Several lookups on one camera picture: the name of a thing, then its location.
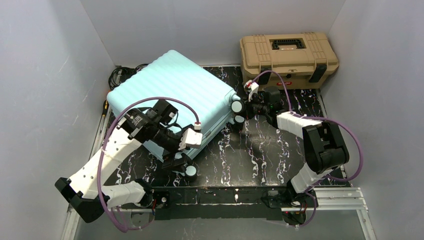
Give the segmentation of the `tan plastic toolbox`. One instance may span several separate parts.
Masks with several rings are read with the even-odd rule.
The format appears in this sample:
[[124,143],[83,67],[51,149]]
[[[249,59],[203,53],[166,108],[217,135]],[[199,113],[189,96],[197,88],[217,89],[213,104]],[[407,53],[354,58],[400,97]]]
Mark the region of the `tan plastic toolbox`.
[[258,77],[262,90],[318,89],[339,67],[325,33],[249,35],[240,39],[243,82]]

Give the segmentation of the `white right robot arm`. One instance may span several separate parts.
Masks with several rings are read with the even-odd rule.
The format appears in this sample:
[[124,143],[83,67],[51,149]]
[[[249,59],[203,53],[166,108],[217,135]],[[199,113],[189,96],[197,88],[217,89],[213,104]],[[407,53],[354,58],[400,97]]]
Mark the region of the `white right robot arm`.
[[286,185],[289,196],[309,192],[332,170],[349,161],[349,152],[336,123],[308,119],[285,110],[277,87],[264,88],[262,95],[259,95],[256,83],[247,84],[245,89],[248,93],[245,104],[249,117],[265,116],[267,123],[274,128],[289,132],[303,141],[305,163]]

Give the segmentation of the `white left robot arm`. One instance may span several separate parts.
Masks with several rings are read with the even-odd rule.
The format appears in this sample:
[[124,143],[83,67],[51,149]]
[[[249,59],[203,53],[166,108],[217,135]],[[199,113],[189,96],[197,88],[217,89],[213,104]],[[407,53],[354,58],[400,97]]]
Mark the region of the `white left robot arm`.
[[154,188],[139,178],[129,183],[105,185],[105,181],[123,161],[145,142],[153,141],[169,153],[177,153],[183,136],[165,125],[178,113],[171,97],[148,97],[132,103],[116,116],[107,130],[100,149],[70,177],[60,177],[54,184],[64,199],[85,223],[92,223],[104,213],[123,227],[112,209],[125,204],[153,207]]

